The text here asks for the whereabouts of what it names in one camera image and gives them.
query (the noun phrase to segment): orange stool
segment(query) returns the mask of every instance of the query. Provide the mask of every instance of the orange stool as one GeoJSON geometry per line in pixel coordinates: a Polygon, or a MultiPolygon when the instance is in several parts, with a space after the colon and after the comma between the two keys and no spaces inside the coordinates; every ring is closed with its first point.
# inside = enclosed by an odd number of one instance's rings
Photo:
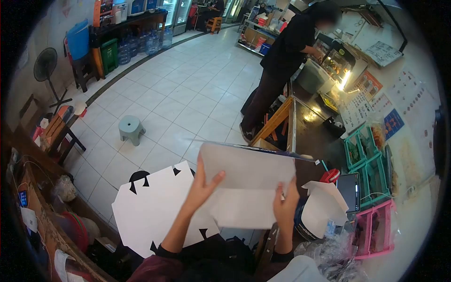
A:
{"type": "Polygon", "coordinates": [[[222,23],[222,17],[208,19],[206,27],[209,27],[212,29],[210,34],[214,34],[215,30],[218,30],[218,33],[219,33],[219,31],[221,30],[221,23],[222,23]]]}

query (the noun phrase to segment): green trash bin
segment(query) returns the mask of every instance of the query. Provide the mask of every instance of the green trash bin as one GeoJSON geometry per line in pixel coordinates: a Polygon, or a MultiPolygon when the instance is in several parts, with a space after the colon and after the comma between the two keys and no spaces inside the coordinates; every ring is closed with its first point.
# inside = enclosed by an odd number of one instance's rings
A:
{"type": "Polygon", "coordinates": [[[100,53],[102,55],[103,70],[105,75],[107,75],[119,65],[117,60],[117,38],[103,43],[100,46],[100,53]]]}

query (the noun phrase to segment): standing fan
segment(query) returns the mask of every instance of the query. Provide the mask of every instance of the standing fan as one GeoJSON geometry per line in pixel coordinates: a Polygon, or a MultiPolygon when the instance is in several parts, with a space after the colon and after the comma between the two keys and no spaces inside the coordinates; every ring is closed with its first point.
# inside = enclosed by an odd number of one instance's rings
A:
{"type": "Polygon", "coordinates": [[[52,88],[53,95],[56,98],[56,103],[49,106],[49,108],[53,108],[56,106],[55,113],[53,115],[56,115],[61,104],[72,101],[72,99],[63,100],[64,96],[67,93],[67,89],[64,91],[64,94],[63,96],[61,96],[61,99],[59,99],[58,95],[56,95],[55,89],[53,88],[53,84],[50,81],[50,76],[55,70],[57,60],[58,54],[56,53],[56,50],[54,48],[49,47],[44,49],[39,54],[39,56],[36,59],[36,62],[34,63],[34,78],[37,81],[48,80],[50,87],[52,88]]]}

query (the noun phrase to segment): pink plastic crate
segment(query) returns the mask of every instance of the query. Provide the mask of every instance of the pink plastic crate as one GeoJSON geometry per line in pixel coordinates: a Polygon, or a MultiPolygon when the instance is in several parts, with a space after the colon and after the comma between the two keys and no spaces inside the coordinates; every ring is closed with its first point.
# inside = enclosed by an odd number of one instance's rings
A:
{"type": "Polygon", "coordinates": [[[391,238],[391,209],[396,211],[393,199],[390,199],[376,207],[367,209],[356,214],[357,223],[364,228],[357,240],[359,249],[355,259],[367,259],[383,254],[388,254],[394,250],[395,244],[391,238]],[[371,234],[373,232],[373,216],[379,218],[379,227],[373,235],[374,248],[371,251],[371,234]]]}

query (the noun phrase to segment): tablet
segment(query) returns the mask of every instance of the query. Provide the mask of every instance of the tablet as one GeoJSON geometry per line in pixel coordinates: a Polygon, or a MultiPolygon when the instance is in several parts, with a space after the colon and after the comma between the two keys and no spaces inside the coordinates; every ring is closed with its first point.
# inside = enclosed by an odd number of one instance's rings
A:
{"type": "Polygon", "coordinates": [[[338,191],[345,199],[349,209],[347,213],[360,211],[360,179],[359,173],[340,175],[336,181],[338,191]]]}

